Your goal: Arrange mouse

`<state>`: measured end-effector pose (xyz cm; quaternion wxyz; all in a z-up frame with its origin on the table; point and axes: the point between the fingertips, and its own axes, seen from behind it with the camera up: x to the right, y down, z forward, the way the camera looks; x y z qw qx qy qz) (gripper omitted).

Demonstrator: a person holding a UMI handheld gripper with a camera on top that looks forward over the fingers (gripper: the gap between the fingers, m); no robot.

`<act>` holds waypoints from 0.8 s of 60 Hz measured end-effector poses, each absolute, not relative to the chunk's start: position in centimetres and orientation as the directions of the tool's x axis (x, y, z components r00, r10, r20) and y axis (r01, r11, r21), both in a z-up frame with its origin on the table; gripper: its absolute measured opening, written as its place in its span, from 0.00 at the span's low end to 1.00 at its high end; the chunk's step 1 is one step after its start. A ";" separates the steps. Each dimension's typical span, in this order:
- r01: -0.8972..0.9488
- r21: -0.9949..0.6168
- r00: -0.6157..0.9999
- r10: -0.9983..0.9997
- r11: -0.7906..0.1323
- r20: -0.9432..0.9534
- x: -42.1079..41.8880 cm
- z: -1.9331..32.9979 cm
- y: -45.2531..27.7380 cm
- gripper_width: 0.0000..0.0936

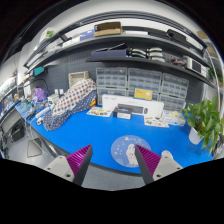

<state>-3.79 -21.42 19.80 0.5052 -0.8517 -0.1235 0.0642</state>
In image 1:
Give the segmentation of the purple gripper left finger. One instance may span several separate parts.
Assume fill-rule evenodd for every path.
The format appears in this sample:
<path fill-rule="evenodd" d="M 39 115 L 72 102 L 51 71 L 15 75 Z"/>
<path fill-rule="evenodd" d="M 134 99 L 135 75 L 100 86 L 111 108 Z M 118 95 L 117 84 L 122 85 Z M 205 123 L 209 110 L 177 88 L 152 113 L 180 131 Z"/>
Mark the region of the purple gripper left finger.
<path fill-rule="evenodd" d="M 92 155 L 92 145 L 88 145 L 67 157 L 62 155 L 58 156 L 45 167 L 45 170 L 81 186 Z"/>

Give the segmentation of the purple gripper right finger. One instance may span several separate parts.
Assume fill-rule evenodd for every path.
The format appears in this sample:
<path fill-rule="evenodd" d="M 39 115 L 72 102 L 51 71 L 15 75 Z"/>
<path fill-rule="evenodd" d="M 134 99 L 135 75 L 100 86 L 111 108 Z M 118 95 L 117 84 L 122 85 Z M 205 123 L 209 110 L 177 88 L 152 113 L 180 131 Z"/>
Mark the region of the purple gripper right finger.
<path fill-rule="evenodd" d="M 135 156 L 145 184 L 150 184 L 182 169 L 167 150 L 158 155 L 143 146 L 135 145 Z"/>

